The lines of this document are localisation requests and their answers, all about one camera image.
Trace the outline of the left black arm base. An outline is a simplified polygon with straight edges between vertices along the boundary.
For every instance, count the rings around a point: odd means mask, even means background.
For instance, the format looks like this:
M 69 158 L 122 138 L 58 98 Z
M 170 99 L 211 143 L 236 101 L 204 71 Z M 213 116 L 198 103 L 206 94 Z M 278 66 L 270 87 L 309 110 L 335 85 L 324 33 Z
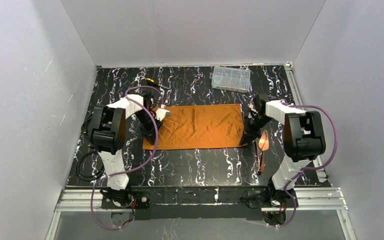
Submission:
M 101 207 L 103 209 L 148 209 L 150 207 L 150 193 L 148 191 L 136 191 L 132 188 L 115 190 L 103 188 L 99 190 L 102 195 Z

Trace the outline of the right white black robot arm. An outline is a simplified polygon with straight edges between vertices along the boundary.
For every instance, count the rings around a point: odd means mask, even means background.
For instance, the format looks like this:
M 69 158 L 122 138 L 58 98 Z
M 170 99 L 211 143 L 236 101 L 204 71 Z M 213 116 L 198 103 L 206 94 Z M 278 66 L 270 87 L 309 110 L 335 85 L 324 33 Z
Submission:
M 268 101 L 264 94 L 252 99 L 248 111 L 250 115 L 244 117 L 240 145 L 260 137 L 261 129 L 272 120 L 283 125 L 284 158 L 269 179 L 264 194 L 270 201 L 289 199 L 298 173 L 326 150 L 321 115 L 317 111 L 288 106 L 282 100 Z

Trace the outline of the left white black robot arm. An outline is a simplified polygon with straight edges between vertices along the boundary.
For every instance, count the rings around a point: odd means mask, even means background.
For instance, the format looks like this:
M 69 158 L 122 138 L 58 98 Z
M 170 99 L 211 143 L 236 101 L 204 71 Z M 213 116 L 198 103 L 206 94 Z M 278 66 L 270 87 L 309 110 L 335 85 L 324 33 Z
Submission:
M 122 153 L 129 117 L 135 116 L 141 123 L 141 132 L 151 144 L 152 154 L 157 150 L 159 129 L 171 112 L 163 104 L 153 107 L 152 98 L 150 93 L 128 94 L 117 102 L 94 108 L 88 138 L 103 162 L 107 187 L 111 190 L 126 190 L 130 180 Z

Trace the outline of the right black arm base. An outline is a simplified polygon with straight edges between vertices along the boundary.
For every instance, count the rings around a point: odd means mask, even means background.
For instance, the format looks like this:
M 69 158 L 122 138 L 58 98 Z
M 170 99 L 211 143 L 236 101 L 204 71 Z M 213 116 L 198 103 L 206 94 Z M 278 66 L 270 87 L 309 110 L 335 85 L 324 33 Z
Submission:
M 277 208 L 299 206 L 297 195 L 294 189 L 276 190 L 269 187 L 262 187 L 247 191 L 241 198 L 245 204 L 252 208 Z

